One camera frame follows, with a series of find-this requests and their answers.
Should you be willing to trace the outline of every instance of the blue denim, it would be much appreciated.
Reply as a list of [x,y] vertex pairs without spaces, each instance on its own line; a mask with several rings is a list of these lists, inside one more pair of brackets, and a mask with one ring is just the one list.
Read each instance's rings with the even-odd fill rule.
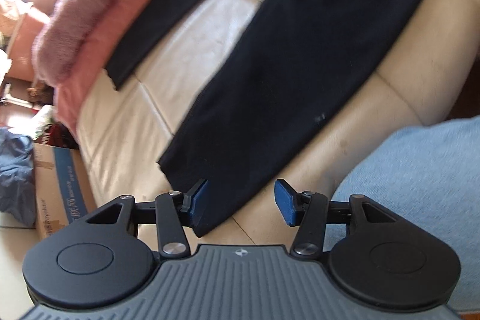
[[[345,178],[333,200],[354,193],[450,245],[462,272],[449,305],[480,310],[480,116],[393,134]],[[344,226],[328,226],[325,248],[344,236]]]

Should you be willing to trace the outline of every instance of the light blue fabric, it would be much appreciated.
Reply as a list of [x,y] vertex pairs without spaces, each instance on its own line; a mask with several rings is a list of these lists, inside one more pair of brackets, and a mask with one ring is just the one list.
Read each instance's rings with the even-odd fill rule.
[[[449,305],[480,310],[480,116],[393,134],[346,177],[333,200],[354,193],[450,245],[462,272]],[[344,226],[328,226],[325,248],[344,236]]]

